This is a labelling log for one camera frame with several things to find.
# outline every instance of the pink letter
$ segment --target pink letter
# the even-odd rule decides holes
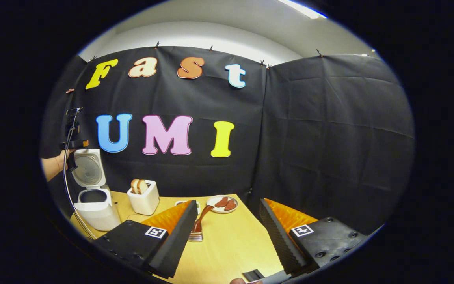
[[[143,148],[144,154],[155,155],[158,152],[154,144],[155,141],[157,141],[162,153],[167,152],[171,141],[173,141],[171,154],[184,156],[192,153],[192,150],[189,148],[189,125],[192,123],[191,117],[186,115],[177,116],[167,131],[162,123],[162,119],[158,115],[144,116],[143,122],[146,124],[146,146]]]

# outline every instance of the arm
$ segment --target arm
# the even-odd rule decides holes
[[[72,153],[74,150],[68,150],[68,156],[69,154]],[[53,158],[48,158],[48,159],[41,159],[41,167],[43,169],[43,173],[45,174],[45,178],[47,179],[47,182],[52,180],[54,176],[56,176],[58,173],[63,171],[64,169],[64,153],[65,151],[61,151],[61,153]]]

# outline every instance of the yellow letter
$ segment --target yellow letter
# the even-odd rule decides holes
[[[117,63],[119,63],[118,59],[113,59],[110,61],[99,63],[96,66],[96,71],[94,71],[94,75],[92,75],[90,82],[87,84],[87,86],[85,86],[85,90],[99,86],[100,83],[99,79],[103,79],[104,77],[106,77],[108,71],[110,70],[110,66],[115,67]]]
[[[157,72],[155,65],[157,65],[157,58],[155,57],[145,57],[137,60],[134,62],[134,67],[129,70],[129,77],[150,77]]]
[[[229,151],[229,137],[234,124],[227,121],[217,121],[213,126],[216,128],[215,149],[211,151],[211,156],[226,158],[231,155]]]

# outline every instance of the wooden table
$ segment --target wooden table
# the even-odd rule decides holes
[[[121,222],[141,222],[150,218],[133,211],[126,193],[111,193]],[[175,277],[164,280],[174,284],[229,284],[232,279],[240,277],[248,282],[242,273],[255,269],[265,277],[283,270],[266,229],[236,194],[228,196],[238,200],[238,208],[228,214],[208,212],[202,220],[204,240],[199,243],[188,241]],[[195,199],[204,209],[208,198],[161,196],[153,214],[173,207],[179,200]],[[71,216],[71,223],[87,236],[74,215]],[[95,230],[88,223],[87,226],[96,237],[107,233]]]

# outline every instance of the orange letter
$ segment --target orange letter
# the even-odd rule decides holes
[[[90,82],[87,84],[87,86],[85,86],[85,90],[99,86],[99,79],[106,77],[106,75],[108,75],[108,71],[110,70],[110,66],[115,67],[117,63],[119,63],[118,59],[99,63],[96,66],[96,70],[94,71],[94,75],[92,75]]]
[[[178,69],[178,77],[185,79],[196,79],[202,74],[204,59],[200,57],[187,57],[182,60],[181,68]]]
[[[157,70],[155,70],[155,65],[157,65],[157,58],[155,57],[145,57],[137,60],[136,62],[134,62],[134,67],[129,70],[129,77],[150,77],[151,75],[157,73]]]

